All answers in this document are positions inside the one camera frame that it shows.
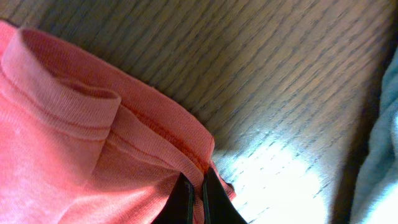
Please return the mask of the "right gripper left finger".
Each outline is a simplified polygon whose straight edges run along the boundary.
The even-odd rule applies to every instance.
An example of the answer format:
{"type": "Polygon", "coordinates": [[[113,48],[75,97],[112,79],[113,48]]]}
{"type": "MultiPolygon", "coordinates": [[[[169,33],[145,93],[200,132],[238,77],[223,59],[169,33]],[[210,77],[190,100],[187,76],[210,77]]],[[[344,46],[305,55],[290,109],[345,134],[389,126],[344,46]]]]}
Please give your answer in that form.
{"type": "Polygon", "coordinates": [[[194,188],[181,173],[163,209],[152,224],[192,224],[194,188]]]}

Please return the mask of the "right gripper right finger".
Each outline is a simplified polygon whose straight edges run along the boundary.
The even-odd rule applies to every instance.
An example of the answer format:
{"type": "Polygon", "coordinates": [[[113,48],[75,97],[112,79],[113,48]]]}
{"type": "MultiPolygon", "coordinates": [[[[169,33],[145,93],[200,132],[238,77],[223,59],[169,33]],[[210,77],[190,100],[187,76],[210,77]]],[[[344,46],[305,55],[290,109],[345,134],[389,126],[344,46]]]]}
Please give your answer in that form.
{"type": "Polygon", "coordinates": [[[205,174],[202,192],[205,224],[247,224],[234,208],[212,168],[205,174]]]}

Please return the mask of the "red orange polo shirt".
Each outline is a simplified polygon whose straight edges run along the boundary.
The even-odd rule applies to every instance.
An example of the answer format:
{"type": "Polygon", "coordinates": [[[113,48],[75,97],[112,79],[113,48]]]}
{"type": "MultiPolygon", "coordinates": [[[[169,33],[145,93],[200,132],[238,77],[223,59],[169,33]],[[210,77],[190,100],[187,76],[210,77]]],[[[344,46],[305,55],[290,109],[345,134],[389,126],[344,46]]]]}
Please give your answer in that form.
{"type": "Polygon", "coordinates": [[[213,136],[154,88],[35,29],[1,22],[1,222],[152,223],[182,173],[193,223],[213,136]]]}

